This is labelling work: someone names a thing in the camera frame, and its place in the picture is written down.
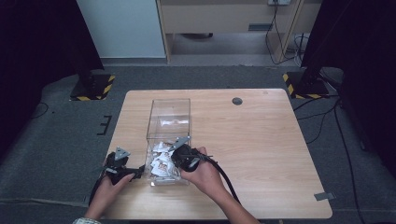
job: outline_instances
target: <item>person's arm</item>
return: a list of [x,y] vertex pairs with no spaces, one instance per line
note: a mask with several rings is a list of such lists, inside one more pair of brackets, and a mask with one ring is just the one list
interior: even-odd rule
[[133,177],[134,174],[127,175],[121,179],[119,183],[113,185],[110,178],[105,176],[99,188],[96,190],[84,218],[77,219],[74,223],[99,223],[97,220],[99,220],[106,209],[114,203],[117,195]]
[[[198,150],[206,154],[204,147]],[[193,183],[201,192],[209,196],[233,224],[260,223],[224,188],[219,171],[207,161],[200,161],[198,168],[191,173],[181,171],[181,177]]]

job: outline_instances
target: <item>wall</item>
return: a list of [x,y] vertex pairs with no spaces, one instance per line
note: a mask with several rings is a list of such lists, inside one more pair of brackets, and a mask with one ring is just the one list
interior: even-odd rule
[[78,0],[101,58],[165,58],[155,0]]

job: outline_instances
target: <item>wall socket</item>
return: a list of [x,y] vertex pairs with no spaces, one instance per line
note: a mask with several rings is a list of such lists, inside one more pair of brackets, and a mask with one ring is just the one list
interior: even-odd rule
[[288,6],[290,5],[290,0],[268,0],[268,6],[274,6],[275,4],[278,6]]

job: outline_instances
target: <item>clear container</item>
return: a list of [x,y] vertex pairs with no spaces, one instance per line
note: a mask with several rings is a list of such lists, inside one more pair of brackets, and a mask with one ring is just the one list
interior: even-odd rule
[[191,136],[190,99],[158,99],[152,101],[148,122],[147,167],[151,186],[189,184],[166,153],[179,137]]

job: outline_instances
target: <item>black and yellow hazard tape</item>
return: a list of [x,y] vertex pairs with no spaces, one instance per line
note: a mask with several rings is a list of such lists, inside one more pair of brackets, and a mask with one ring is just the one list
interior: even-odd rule
[[70,97],[71,101],[91,101],[91,100],[104,100],[106,99],[108,92],[111,89],[111,86],[113,85],[113,80],[116,76],[109,76],[107,84],[105,88],[103,89],[103,93],[101,95],[96,95],[96,96],[86,96],[86,95],[80,95],[80,96],[75,96],[75,97]]
[[286,86],[288,87],[288,92],[291,97],[291,99],[318,99],[321,97],[326,97],[328,96],[327,94],[322,95],[322,94],[297,94],[294,91],[293,85],[290,82],[288,74],[283,74],[283,80],[286,83]]

